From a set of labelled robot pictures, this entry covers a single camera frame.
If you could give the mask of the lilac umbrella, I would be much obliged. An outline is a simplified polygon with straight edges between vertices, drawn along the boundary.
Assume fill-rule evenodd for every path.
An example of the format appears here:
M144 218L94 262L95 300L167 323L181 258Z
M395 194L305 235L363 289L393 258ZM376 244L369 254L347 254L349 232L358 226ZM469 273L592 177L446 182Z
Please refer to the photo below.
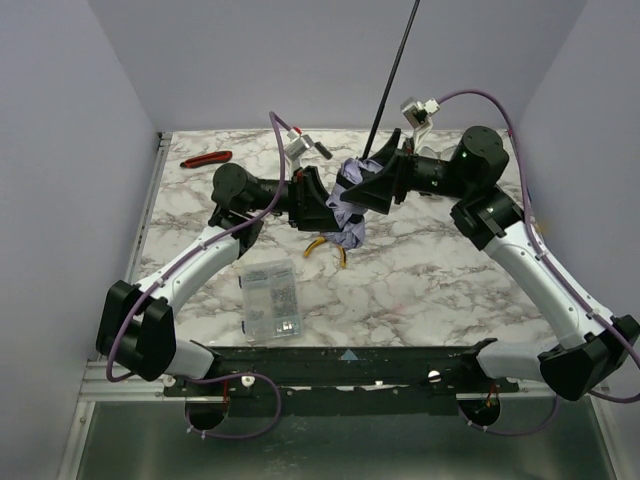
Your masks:
M395 80L399 64L401 62L415 17L421 1L415 0L409 19L404 29L400 45L397 48L395 58L386 81L381 100L379 102L363 154L360 157L350 158L342 163L336 175L336 182L329 195L326 205L332 210L339 231L326 233L326 238L340 248L350 250L359 248L365 240L365 214L371 207L363 207L343 199L344 194L350 189L360 186L369 176L379 173L383 166L379 160L370 157L373 140L378 132L387 100Z

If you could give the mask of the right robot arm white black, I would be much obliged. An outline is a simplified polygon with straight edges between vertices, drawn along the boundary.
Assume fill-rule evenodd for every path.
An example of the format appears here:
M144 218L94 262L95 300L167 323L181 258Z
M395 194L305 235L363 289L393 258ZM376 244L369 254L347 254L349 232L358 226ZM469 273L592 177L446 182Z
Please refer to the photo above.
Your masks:
M625 347L639 336L639 324L589 299L530 231L523 209L497 184L509 162L499 134L485 126L468 128L447 161L414 153L400 134L394 130L372 158L338 175L341 200L386 214L411 191L455 199L456 228L507 271L557 339L550 345L484 340L469 352L472 367L492 379L544 382L570 401L617 370L627 357Z

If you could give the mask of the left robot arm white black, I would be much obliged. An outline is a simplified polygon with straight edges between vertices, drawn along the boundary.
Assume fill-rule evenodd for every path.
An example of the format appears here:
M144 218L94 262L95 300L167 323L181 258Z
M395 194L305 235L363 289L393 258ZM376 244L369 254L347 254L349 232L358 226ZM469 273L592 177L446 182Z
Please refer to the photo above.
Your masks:
M107 358L108 380L137 375L147 381L167 374L206 378L215 359L207 347L177 338L174 317L211 277L243 256L256 242L263 217L287 213L304 231L334 231L337 181L327 191L314 167L291 178L259 179L229 163L213 177L217 207L198 238L166 266L138 283L116 282L108 291L96 339Z

